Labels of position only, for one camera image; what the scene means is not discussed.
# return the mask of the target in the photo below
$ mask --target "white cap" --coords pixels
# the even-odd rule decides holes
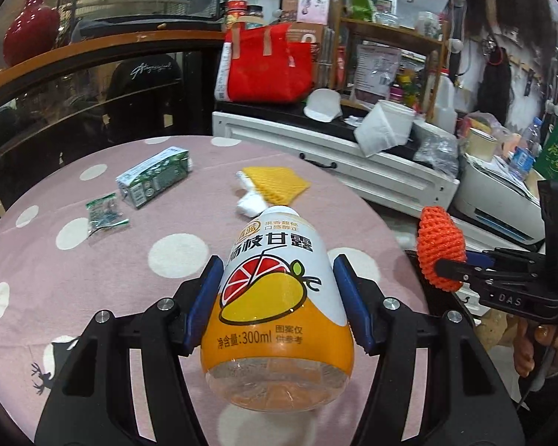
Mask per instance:
[[[285,213],[285,214],[295,214],[296,216],[299,216],[299,214],[296,213],[296,211],[290,208],[289,206],[271,206],[270,208],[265,209],[260,215],[262,216],[263,214],[269,214],[269,213]]]
[[[341,95],[328,88],[317,88],[308,96],[304,114],[320,122],[331,122],[341,115]]]

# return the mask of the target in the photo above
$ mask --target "juice bottle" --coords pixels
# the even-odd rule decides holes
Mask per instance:
[[[201,343],[209,387],[257,411],[303,411],[337,398],[353,340],[327,251],[286,206],[269,208],[231,249]]]

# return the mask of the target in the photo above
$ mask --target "round table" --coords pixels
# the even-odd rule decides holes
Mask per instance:
[[[170,145],[190,150],[193,171],[143,208],[120,203],[131,224],[87,238],[85,204],[116,189],[115,178]],[[200,274],[211,254],[226,260],[248,221],[236,212],[235,173],[246,166],[292,168],[311,187],[293,208],[316,227],[329,255],[345,253],[356,273],[385,295],[427,312],[420,283],[382,219],[335,177],[300,159],[236,139],[172,136],[118,145],[58,170],[0,220],[0,402],[31,439],[51,379],[89,320],[107,308],[143,312]],[[356,345],[353,375],[333,403],[303,413],[265,414],[229,405],[205,383],[199,351],[181,358],[209,445],[349,445],[376,368]],[[404,438],[417,434],[426,386],[418,351]],[[154,439],[140,351],[131,351],[132,392],[141,435]]]

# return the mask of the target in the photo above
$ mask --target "red tote bag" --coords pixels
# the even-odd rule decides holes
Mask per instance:
[[[310,43],[288,42],[289,23],[241,30],[233,26],[227,95],[236,102],[294,102],[312,88]]]

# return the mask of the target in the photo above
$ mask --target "grapefruit slice illustration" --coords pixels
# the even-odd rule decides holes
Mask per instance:
[[[235,325],[254,324],[296,310],[307,293],[292,273],[289,265],[278,257],[263,255],[247,260],[223,289],[219,319]]]

